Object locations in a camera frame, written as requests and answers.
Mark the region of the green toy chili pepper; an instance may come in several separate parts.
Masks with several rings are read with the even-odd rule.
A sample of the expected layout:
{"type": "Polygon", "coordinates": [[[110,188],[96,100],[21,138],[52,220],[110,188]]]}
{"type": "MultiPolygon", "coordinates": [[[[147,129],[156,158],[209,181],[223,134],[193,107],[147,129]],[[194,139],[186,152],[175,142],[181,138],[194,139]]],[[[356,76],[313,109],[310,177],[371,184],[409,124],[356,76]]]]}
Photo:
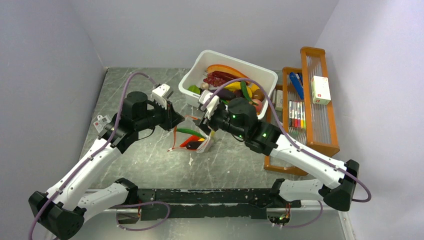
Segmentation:
{"type": "Polygon", "coordinates": [[[203,134],[201,134],[201,133],[199,133],[199,132],[197,132],[197,131],[195,131],[193,129],[177,128],[175,131],[176,132],[179,132],[179,133],[183,133],[183,134],[189,134],[189,135],[192,135],[192,136],[197,136],[197,137],[203,138],[203,139],[206,138],[203,134]]]}

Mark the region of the clear zip top bag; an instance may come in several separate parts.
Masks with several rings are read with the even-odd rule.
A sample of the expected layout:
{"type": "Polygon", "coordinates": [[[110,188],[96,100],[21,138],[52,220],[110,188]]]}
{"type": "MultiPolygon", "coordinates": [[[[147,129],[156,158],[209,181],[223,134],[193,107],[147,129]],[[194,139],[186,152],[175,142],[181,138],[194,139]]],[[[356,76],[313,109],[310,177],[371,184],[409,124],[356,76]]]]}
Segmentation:
{"type": "Polygon", "coordinates": [[[173,143],[167,152],[184,151],[194,153],[206,153],[210,147],[215,143],[215,134],[213,130],[201,130],[195,126],[194,129],[186,126],[190,121],[200,120],[199,117],[192,115],[185,115],[183,126],[176,126],[172,129],[173,143]]]}

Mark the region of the orange toy carrot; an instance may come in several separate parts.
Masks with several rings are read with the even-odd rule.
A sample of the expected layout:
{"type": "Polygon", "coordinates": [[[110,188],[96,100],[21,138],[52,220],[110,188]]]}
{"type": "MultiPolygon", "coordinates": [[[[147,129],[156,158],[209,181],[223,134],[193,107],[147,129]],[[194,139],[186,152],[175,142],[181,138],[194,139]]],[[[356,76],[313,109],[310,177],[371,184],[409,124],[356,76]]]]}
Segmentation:
{"type": "Polygon", "coordinates": [[[179,145],[179,147],[180,148],[185,148],[188,143],[190,143],[190,142],[197,142],[199,139],[200,139],[200,137],[198,137],[196,135],[192,135],[189,138],[187,138],[183,143],[181,143],[179,145]]]}

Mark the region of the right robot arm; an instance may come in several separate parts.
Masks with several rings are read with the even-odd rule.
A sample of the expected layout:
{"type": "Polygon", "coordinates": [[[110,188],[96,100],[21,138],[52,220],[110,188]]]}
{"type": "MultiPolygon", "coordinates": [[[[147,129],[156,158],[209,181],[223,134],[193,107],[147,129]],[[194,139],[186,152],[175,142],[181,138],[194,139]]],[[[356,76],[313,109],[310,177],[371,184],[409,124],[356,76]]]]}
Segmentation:
{"type": "Polygon", "coordinates": [[[278,180],[270,202],[282,207],[298,200],[323,201],[327,206],[347,212],[354,201],[359,163],[326,156],[283,133],[279,127],[258,120],[247,100],[235,98],[228,105],[214,96],[199,99],[204,117],[197,124],[202,130],[222,130],[239,139],[251,151],[283,160],[315,177],[314,180],[278,180]]]}

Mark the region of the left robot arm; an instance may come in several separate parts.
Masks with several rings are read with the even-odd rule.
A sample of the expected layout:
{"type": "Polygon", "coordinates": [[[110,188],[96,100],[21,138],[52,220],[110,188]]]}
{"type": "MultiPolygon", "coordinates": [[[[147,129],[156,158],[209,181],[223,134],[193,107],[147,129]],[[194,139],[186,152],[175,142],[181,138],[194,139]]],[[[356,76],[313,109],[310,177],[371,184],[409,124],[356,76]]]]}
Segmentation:
{"type": "Polygon", "coordinates": [[[125,178],[97,193],[87,196],[86,191],[104,168],[140,139],[141,131],[155,127],[170,131],[184,121],[168,99],[171,94],[165,84],[152,91],[152,100],[143,92],[130,92],[86,155],[46,192],[35,191],[29,197],[36,222],[58,239],[68,240],[100,212],[117,205],[134,207],[138,187],[125,178]]]}

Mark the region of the white plastic food bin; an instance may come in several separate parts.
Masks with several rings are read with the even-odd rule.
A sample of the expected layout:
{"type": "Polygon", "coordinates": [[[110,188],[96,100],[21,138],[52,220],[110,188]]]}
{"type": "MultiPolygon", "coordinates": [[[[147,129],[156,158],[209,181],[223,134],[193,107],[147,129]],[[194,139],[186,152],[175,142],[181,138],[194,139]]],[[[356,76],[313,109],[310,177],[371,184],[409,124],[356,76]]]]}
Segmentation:
{"type": "Polygon", "coordinates": [[[196,108],[200,106],[199,98],[207,91],[213,93],[222,89],[216,96],[227,104],[240,93],[256,108],[257,118],[261,120],[268,108],[266,97],[272,95],[277,81],[274,71],[216,51],[204,50],[178,87],[187,103],[196,108]]]}

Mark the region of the dark purple toy eggplant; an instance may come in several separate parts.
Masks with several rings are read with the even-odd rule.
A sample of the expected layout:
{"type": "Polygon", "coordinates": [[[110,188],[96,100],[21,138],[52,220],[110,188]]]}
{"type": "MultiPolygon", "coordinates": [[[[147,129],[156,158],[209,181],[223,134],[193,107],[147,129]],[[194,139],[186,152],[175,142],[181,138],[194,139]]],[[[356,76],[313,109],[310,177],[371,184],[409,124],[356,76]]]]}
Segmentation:
{"type": "Polygon", "coordinates": [[[226,88],[223,88],[222,90],[220,90],[216,95],[221,100],[224,100],[224,101],[231,101],[236,98],[236,95],[232,91],[226,88]]]}

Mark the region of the yellow toy banana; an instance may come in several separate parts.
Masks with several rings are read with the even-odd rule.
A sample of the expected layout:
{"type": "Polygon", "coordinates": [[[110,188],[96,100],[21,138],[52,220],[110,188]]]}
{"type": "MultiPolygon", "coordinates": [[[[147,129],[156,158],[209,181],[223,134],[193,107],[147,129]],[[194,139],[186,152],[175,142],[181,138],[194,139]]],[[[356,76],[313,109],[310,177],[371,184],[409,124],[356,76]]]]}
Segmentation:
{"type": "Polygon", "coordinates": [[[227,86],[224,87],[225,89],[228,89],[232,92],[234,91],[241,91],[241,94],[243,97],[251,98],[253,96],[253,92],[249,86],[247,86],[247,83],[245,81],[236,81],[233,82],[227,86]]]}

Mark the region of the green toy lime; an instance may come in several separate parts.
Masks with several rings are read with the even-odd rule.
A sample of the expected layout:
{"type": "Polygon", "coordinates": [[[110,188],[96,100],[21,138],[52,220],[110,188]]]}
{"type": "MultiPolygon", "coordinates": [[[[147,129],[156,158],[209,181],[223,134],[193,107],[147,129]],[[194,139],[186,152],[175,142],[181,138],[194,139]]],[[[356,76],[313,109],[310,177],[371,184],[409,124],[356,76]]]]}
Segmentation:
{"type": "Polygon", "coordinates": [[[201,89],[197,87],[196,85],[189,86],[187,90],[197,95],[200,95],[202,93],[201,89]]]}

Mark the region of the red toy grapes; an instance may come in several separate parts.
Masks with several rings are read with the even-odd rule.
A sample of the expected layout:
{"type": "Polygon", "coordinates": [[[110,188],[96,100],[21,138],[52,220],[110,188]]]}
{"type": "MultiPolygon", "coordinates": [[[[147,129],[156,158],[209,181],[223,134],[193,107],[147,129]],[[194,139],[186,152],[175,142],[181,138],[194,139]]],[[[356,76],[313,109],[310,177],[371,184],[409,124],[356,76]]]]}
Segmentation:
{"type": "Polygon", "coordinates": [[[203,79],[203,82],[213,87],[219,87],[229,82],[230,80],[232,80],[232,78],[227,76],[219,76],[211,72],[206,75],[206,78],[203,79]]]}

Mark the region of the orange toy melon slice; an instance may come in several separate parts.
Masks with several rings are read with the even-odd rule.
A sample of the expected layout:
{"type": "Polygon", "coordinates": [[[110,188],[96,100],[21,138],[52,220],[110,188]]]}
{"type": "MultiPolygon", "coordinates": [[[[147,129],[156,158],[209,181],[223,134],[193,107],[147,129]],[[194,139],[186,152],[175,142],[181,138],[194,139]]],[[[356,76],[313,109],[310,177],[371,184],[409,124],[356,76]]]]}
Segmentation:
{"type": "Polygon", "coordinates": [[[247,75],[241,73],[237,69],[222,64],[210,65],[207,67],[206,72],[208,74],[212,74],[214,77],[225,80],[232,80],[235,78],[249,78],[247,75]]]}

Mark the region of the white tag card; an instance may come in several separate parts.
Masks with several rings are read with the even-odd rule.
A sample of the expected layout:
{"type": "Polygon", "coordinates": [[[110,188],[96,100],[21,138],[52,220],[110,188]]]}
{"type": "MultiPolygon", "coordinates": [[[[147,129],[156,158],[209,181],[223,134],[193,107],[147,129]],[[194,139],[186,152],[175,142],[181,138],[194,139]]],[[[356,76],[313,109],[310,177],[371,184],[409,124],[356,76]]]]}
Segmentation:
{"type": "Polygon", "coordinates": [[[109,115],[97,115],[97,120],[94,121],[93,125],[98,133],[100,133],[105,126],[111,122],[109,115]]]}

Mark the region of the set of coloured markers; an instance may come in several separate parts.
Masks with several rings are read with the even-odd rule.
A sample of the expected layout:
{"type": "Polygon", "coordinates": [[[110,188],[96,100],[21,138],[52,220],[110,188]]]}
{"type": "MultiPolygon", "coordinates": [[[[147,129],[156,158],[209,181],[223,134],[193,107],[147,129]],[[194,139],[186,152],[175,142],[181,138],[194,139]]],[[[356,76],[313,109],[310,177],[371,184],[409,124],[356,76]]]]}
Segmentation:
{"type": "Polygon", "coordinates": [[[288,124],[292,128],[306,129],[305,104],[301,101],[288,102],[288,124]]]}

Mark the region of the white small carton box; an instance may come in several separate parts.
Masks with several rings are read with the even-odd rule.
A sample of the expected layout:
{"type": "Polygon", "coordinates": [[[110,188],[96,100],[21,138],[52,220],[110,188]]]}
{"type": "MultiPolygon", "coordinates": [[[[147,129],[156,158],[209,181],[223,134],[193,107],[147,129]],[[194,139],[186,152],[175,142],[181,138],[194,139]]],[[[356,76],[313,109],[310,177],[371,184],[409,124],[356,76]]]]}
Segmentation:
{"type": "Polygon", "coordinates": [[[314,75],[310,81],[312,102],[318,105],[328,105],[331,101],[329,79],[314,75]]]}

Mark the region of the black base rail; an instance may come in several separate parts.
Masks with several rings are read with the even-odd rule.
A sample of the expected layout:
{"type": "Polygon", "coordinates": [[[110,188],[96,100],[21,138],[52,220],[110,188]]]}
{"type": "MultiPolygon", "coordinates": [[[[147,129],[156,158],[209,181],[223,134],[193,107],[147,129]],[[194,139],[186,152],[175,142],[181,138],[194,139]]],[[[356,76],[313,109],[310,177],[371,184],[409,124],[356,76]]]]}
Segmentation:
{"type": "Polygon", "coordinates": [[[271,188],[140,188],[137,196],[124,205],[140,209],[143,221],[165,216],[170,219],[247,217],[266,220],[268,209],[299,208],[301,201],[286,201],[271,188]]]}

